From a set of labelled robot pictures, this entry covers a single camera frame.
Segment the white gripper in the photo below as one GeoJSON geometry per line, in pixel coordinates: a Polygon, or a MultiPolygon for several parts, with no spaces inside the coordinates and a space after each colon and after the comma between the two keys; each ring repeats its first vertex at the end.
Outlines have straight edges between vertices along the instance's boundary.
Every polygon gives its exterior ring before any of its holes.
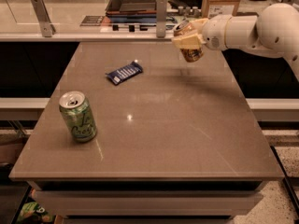
{"type": "Polygon", "coordinates": [[[178,49],[200,49],[203,45],[212,50],[227,50],[226,30],[232,15],[218,15],[212,19],[202,18],[192,20],[191,25],[196,31],[172,38],[172,43],[178,49]]]}

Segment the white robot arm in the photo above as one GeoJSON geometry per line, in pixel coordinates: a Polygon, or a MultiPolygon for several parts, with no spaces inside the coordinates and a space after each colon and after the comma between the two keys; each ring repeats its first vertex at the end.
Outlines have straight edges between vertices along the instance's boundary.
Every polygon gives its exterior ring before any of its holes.
{"type": "Polygon", "coordinates": [[[240,49],[248,54],[283,58],[299,79],[299,12],[284,3],[259,16],[217,15],[189,21],[192,29],[172,38],[178,49],[240,49]]]}

